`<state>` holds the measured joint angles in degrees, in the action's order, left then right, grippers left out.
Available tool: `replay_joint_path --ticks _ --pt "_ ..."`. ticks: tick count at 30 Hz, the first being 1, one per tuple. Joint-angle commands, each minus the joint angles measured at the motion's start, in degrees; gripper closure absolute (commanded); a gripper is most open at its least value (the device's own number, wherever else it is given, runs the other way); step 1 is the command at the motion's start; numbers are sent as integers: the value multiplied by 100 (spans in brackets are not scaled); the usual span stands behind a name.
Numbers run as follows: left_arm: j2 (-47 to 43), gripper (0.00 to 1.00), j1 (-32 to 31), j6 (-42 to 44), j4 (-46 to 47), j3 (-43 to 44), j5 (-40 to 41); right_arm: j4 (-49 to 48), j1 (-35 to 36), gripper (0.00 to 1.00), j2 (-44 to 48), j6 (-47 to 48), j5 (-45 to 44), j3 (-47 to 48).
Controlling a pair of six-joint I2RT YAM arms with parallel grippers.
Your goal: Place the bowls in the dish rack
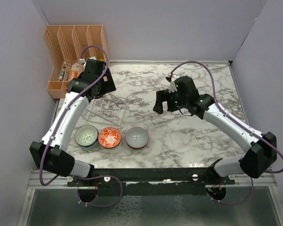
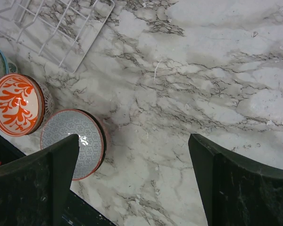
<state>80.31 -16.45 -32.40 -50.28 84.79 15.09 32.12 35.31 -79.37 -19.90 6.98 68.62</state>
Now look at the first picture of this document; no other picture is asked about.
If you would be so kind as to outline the orange floral bowl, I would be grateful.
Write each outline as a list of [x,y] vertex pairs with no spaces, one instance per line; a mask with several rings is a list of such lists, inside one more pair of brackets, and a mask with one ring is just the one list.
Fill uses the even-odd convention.
[[121,132],[115,127],[106,127],[98,135],[99,144],[106,149],[117,147],[121,143],[121,140]]

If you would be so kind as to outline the green patterned bowl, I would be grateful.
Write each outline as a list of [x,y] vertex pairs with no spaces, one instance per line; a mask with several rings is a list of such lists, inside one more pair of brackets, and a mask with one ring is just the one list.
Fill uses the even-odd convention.
[[93,125],[83,125],[75,133],[76,143],[83,148],[94,146],[98,141],[99,132]]

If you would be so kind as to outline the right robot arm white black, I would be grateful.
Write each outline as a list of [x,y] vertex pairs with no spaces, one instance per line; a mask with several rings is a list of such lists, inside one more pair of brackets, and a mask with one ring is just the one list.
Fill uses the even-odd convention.
[[188,110],[229,136],[245,154],[221,159],[211,164],[207,172],[208,181],[218,184],[229,175],[246,174],[259,178],[276,161],[276,137],[271,132],[266,134],[249,127],[241,120],[216,104],[209,94],[199,94],[193,79],[180,77],[170,83],[170,87],[156,92],[153,111],[163,113],[163,102],[167,103],[169,112]]

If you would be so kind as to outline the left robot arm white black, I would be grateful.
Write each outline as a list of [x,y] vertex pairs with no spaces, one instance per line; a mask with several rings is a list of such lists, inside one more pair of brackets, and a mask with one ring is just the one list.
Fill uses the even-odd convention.
[[59,176],[76,176],[85,186],[94,182],[94,166],[67,153],[71,134],[90,101],[116,90],[105,62],[87,59],[84,70],[67,86],[64,103],[40,142],[32,142],[30,153],[39,170]]

